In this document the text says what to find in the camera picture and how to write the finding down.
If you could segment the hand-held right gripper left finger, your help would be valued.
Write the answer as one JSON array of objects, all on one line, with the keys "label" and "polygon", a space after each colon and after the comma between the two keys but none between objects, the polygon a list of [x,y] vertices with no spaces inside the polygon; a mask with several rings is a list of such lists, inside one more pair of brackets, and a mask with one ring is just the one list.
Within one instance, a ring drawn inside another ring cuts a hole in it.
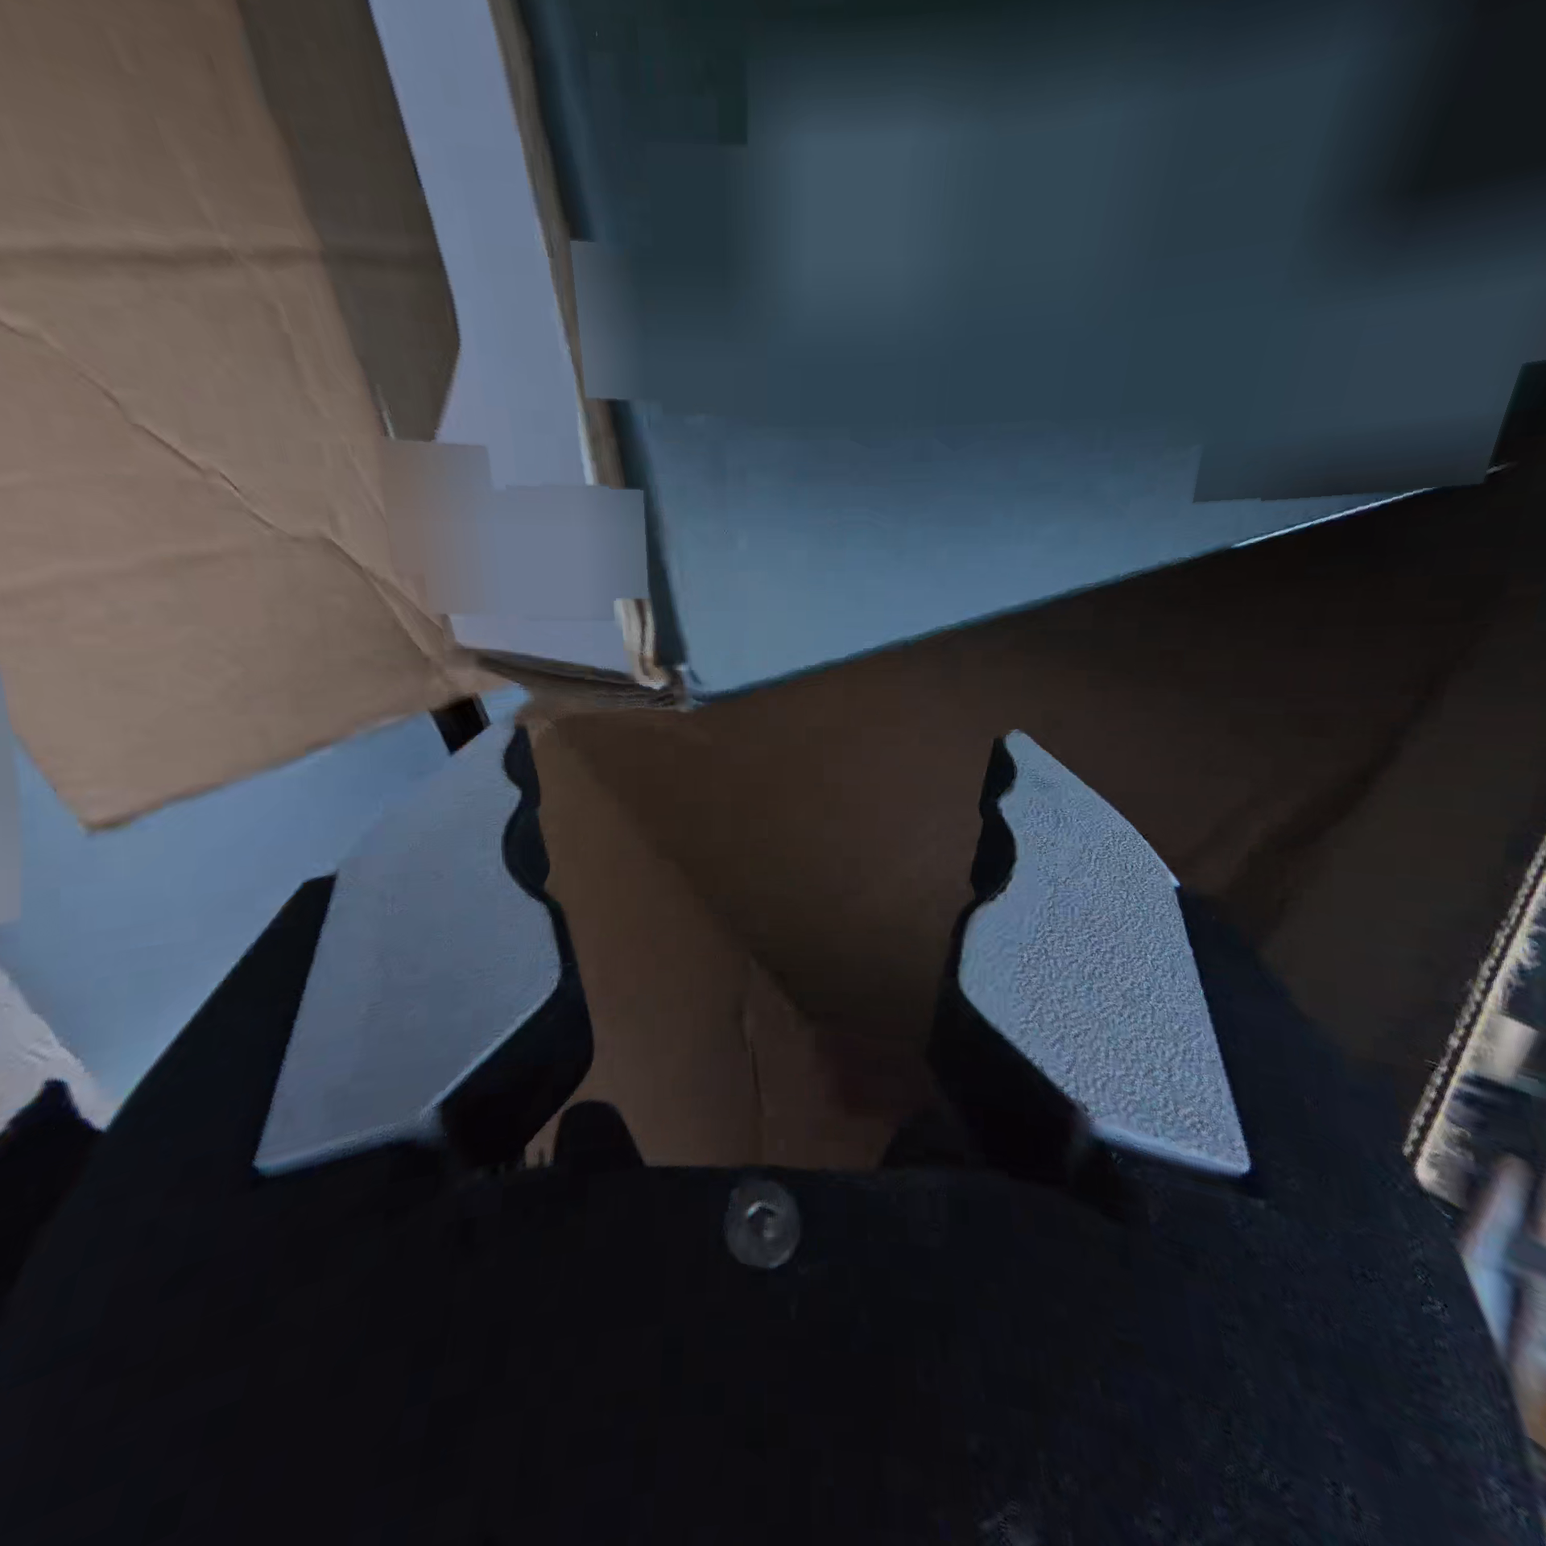
[{"label": "hand-held right gripper left finger", "polygon": [[527,725],[492,725],[341,865],[255,1156],[286,1176],[387,1146],[520,1167],[593,1063],[551,896]]}]

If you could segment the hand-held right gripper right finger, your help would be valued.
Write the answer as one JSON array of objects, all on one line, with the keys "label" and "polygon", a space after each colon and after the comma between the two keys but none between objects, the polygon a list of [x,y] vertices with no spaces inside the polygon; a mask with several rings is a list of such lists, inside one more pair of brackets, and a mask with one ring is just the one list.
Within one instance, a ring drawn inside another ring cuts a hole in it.
[{"label": "hand-held right gripper right finger", "polygon": [[1114,1154],[1245,1178],[1178,881],[1022,730],[993,745],[970,887],[928,1058],[983,1157],[1018,1178],[1094,1178]]}]

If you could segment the large white black product box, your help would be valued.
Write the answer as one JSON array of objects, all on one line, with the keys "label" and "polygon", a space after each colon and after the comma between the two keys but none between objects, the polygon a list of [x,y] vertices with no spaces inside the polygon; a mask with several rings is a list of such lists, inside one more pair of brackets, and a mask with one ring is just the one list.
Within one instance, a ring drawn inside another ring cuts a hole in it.
[{"label": "large white black product box", "polygon": [[459,642],[713,703],[1478,489],[1543,3],[369,3],[451,283]]}]

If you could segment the brown cardboard box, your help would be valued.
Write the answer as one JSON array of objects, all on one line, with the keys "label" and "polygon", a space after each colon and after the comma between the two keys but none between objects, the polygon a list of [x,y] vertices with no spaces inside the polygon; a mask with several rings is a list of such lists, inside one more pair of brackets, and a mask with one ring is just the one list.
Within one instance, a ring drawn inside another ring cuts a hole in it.
[{"label": "brown cardboard box", "polygon": [[457,640],[400,482],[451,283],[369,3],[4,3],[4,694],[87,828],[520,686],[593,1023],[658,1165],[869,1167],[1022,730],[1429,1122],[1543,887],[1543,429],[1478,489],[718,701]]}]

